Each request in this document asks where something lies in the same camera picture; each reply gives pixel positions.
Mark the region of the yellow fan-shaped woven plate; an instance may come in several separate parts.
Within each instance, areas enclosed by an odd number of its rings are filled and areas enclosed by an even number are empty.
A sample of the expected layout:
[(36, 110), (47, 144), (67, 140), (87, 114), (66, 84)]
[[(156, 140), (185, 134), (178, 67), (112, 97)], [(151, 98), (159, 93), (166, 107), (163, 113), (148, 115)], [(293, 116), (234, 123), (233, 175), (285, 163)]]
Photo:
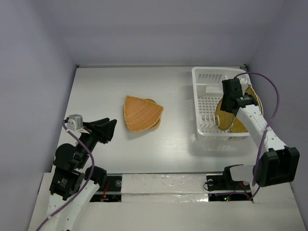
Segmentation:
[(256, 100), (257, 105), (261, 111), (261, 114), (263, 115), (264, 111), (263, 111), (262, 102), (260, 98), (258, 97), (258, 95), (256, 94), (256, 92), (254, 91), (254, 89), (252, 88), (252, 85), (248, 85), (247, 89), (245, 90), (245, 93), (251, 95)]

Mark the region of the round yellow-green woven plate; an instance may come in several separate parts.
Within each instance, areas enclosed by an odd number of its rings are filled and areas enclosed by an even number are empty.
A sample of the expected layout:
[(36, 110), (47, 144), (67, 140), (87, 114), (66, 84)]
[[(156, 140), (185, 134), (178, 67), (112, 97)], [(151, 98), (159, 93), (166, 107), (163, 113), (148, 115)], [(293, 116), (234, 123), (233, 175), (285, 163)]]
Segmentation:
[(215, 123), (218, 126), (218, 129), (222, 131), (228, 130), (234, 122), (234, 114), (222, 111), (221, 108), (222, 100), (220, 100), (217, 104), (215, 110)]

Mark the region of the yellow square bamboo mat plate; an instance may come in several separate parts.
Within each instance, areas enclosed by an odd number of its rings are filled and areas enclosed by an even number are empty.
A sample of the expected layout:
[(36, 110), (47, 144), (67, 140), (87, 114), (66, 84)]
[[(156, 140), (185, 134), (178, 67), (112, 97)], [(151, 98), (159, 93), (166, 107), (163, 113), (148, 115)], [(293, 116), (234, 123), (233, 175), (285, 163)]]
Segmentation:
[[(256, 95), (256, 92), (252, 88), (252, 85), (248, 85), (247, 89), (245, 90), (245, 93), (252, 95), (253, 98), (258, 102), (258, 97)], [(247, 129), (244, 126), (244, 124), (237, 118), (234, 118), (233, 125), (231, 127), (231, 133), (246, 133)]]

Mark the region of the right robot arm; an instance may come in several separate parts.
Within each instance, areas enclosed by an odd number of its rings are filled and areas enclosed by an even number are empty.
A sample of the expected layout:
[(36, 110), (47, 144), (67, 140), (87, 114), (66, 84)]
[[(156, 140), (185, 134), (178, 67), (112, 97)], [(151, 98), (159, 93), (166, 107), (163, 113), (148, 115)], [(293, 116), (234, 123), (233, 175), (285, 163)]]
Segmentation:
[(223, 97), (220, 109), (232, 113), (246, 127), (258, 147), (252, 167), (252, 184), (267, 187), (295, 179), (299, 151), (288, 147), (271, 129), (263, 117), (256, 99), (243, 93), (237, 78), (222, 81)]

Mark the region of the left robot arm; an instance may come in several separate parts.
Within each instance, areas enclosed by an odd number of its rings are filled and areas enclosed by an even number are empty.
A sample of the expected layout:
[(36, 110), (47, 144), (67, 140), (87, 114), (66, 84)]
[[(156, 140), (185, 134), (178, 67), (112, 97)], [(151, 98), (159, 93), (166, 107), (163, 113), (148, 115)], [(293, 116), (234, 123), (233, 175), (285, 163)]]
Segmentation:
[(63, 121), (76, 144), (64, 143), (56, 149), (47, 217), (39, 230), (74, 231), (95, 193), (108, 189), (107, 171), (95, 165), (92, 152), (98, 143), (112, 140), (116, 124), (109, 118), (85, 122), (81, 115)]

